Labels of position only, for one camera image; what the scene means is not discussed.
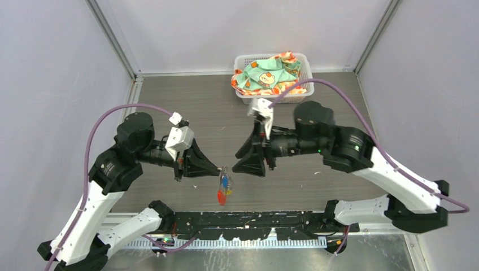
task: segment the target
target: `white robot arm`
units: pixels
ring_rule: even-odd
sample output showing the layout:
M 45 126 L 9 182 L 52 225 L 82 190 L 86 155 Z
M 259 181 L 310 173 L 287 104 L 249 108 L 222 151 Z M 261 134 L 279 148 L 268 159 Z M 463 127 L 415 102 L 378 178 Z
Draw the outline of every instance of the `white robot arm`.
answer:
M 171 128 L 168 139 L 163 137 L 161 141 L 154 140 L 153 119 L 146 113 L 133 113 L 118 126 L 116 143 L 97 157 L 89 172 L 86 206 L 66 242 L 59 248 L 81 203 L 58 236 L 38 248 L 45 260 L 59 248 L 55 259 L 60 263 L 55 270 L 101 270 L 109 257 L 139 236 L 171 227 L 173 211 L 154 201 L 128 221 L 99 230 L 115 203 L 143 173 L 140 162 L 173 168 L 177 181 L 182 177 L 219 176 L 218 167 L 201 153 L 188 122 L 178 113 L 170 122 L 178 127 Z
M 333 111 L 317 102 L 297 105 L 294 130 L 273 126 L 270 104 L 264 98 L 253 99 L 250 103 L 247 115 L 255 119 L 255 126 L 251 136 L 236 153 L 241 160 L 233 167 L 233 172 L 263 177 L 263 160 L 273 170 L 277 157 L 321 154 L 325 165 L 363 177 L 389 193 L 376 199 L 354 202 L 330 200 L 325 217 L 342 225 L 391 222 L 413 233 L 447 225 L 447 211 L 441 207 L 441 199 L 435 194 L 447 195 L 447 182 L 421 178 L 392 159 L 434 193 L 411 182 L 386 161 L 369 135 L 357 128 L 335 125 Z

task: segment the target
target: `white basket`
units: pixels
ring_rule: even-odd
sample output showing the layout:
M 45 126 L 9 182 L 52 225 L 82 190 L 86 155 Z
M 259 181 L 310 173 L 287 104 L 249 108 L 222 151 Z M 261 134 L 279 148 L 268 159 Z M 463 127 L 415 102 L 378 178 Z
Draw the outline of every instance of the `white basket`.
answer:
M 234 60 L 234 69 L 245 69 L 251 62 L 258 60 L 258 59 L 268 59 L 272 56 L 277 54 L 258 54 L 258 55 L 240 55 L 235 58 Z M 299 80 L 304 80 L 307 78 L 313 78 L 311 74 L 310 64 L 308 59 L 305 55 L 299 53 L 293 53 L 293 55 L 301 61 L 301 74 L 299 75 Z M 282 98 L 278 103 L 300 103 L 306 97 L 310 96 L 314 93 L 314 84 L 307 83 L 304 84 L 303 87 L 307 90 L 306 93 L 303 94 L 287 94 Z M 268 100 L 274 100 L 278 95 L 257 95 L 257 96 L 249 96 L 249 95 L 242 95 L 238 90 L 235 89 L 236 96 L 240 97 L 245 104 L 250 104 L 251 100 L 254 98 L 265 98 Z

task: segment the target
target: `orange pattern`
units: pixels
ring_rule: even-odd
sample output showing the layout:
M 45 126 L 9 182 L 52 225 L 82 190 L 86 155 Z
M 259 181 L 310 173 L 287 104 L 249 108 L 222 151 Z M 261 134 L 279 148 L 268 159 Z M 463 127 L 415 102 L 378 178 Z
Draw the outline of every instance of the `orange pattern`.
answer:
M 280 53 L 278 55 L 275 55 L 271 58 L 281 58 L 283 62 L 285 63 L 294 63 L 297 61 L 297 58 L 291 53 L 291 51 L 288 51 L 288 52 L 285 52 L 285 53 Z M 251 66 L 253 68 L 257 67 L 258 66 L 258 63 L 257 62 L 252 62 L 251 63 Z M 290 74 L 292 75 L 295 75 L 295 76 L 298 76 L 300 75 L 300 71 L 296 70 L 296 69 L 292 69 L 292 70 L 288 70 L 287 72 L 289 72 Z M 244 90 L 244 89 L 241 89 L 241 88 L 238 88 L 238 82 L 236 81 L 236 76 L 238 74 L 241 74 L 243 73 L 242 70 L 240 69 L 236 69 L 234 71 L 234 75 L 233 77 L 231 78 L 231 86 L 233 88 L 235 88 L 236 90 L 238 90 L 242 95 L 246 95 L 246 96 L 259 96 L 259 95 L 279 95 L 281 94 L 283 91 L 285 91 L 288 87 L 294 85 L 296 82 L 298 82 L 298 80 L 296 79 L 295 81 L 291 81 L 291 82 L 279 82 L 277 83 L 273 89 L 254 89 L 254 90 Z M 251 86 L 250 82 L 246 82 L 246 85 L 245 85 L 247 88 L 249 88 Z M 293 90 L 291 90 L 289 92 L 289 94 L 303 94 L 303 93 L 306 93 L 307 90 L 301 86 L 297 86 L 296 88 L 294 88 Z

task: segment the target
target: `white cable clip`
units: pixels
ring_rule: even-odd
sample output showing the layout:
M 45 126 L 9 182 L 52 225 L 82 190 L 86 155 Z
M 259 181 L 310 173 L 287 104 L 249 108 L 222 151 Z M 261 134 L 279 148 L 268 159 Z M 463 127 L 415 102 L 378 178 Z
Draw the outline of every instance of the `white cable clip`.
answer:
M 263 118 L 264 133 L 268 140 L 273 128 L 273 109 L 268 107 L 271 103 L 270 100 L 264 98 L 254 98 L 250 102 L 248 113 L 246 114 L 248 117 L 253 117 L 255 119 L 257 119 L 258 116 Z
M 173 115 L 171 115 L 171 117 L 169 117 L 168 120 L 173 125 L 178 125 L 178 123 L 180 123 L 181 119 L 182 119 L 181 115 L 177 112 L 174 112 Z

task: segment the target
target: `fabric cloth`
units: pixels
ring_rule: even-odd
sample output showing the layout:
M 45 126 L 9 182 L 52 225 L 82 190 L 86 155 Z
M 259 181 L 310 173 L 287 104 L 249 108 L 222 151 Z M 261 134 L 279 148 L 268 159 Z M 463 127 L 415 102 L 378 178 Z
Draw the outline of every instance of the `fabric cloth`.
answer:
M 231 86 L 243 95 L 277 95 L 298 82 L 300 73 L 301 62 L 288 51 L 251 62 L 243 71 L 235 70 Z M 290 93 L 306 91 L 298 86 Z

